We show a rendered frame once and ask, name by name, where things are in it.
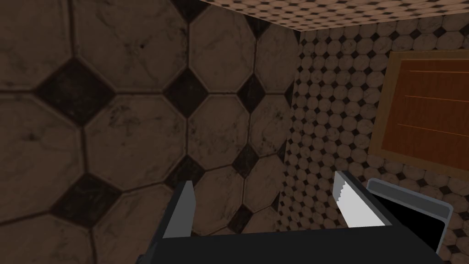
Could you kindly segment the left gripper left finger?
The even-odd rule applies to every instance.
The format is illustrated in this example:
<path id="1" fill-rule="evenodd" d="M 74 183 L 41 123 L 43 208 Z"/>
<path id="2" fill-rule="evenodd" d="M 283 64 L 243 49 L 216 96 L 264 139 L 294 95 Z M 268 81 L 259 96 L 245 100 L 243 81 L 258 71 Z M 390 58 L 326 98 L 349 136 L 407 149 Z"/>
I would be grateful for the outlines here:
<path id="1" fill-rule="evenodd" d="M 192 181 L 180 182 L 173 192 L 155 233 L 156 241 L 164 238 L 190 237 L 194 219 Z"/>

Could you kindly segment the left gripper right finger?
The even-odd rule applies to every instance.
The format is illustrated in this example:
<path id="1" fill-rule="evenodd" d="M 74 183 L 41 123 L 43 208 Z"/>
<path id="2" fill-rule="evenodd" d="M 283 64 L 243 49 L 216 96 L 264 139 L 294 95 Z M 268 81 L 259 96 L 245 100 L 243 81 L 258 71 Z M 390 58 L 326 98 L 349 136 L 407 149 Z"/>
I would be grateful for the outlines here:
<path id="1" fill-rule="evenodd" d="M 349 228 L 400 226 L 401 223 L 347 171 L 335 171 L 333 198 Z"/>

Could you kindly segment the grey rimmed black box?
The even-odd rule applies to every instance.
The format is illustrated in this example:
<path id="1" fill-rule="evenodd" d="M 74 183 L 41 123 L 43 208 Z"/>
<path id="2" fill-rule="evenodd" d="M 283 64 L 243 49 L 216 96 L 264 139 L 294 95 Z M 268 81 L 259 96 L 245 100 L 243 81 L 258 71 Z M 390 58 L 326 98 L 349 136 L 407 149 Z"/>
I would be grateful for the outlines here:
<path id="1" fill-rule="evenodd" d="M 453 206 L 387 181 L 372 178 L 366 189 L 404 226 L 436 253 L 440 251 Z"/>

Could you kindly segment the brown wooden door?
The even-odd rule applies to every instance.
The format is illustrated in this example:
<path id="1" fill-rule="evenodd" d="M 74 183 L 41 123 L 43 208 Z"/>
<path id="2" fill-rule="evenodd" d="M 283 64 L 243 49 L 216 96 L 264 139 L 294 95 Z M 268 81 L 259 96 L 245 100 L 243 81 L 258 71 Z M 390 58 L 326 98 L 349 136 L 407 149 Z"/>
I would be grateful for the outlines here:
<path id="1" fill-rule="evenodd" d="M 469 59 L 400 63 L 382 148 L 469 171 Z"/>

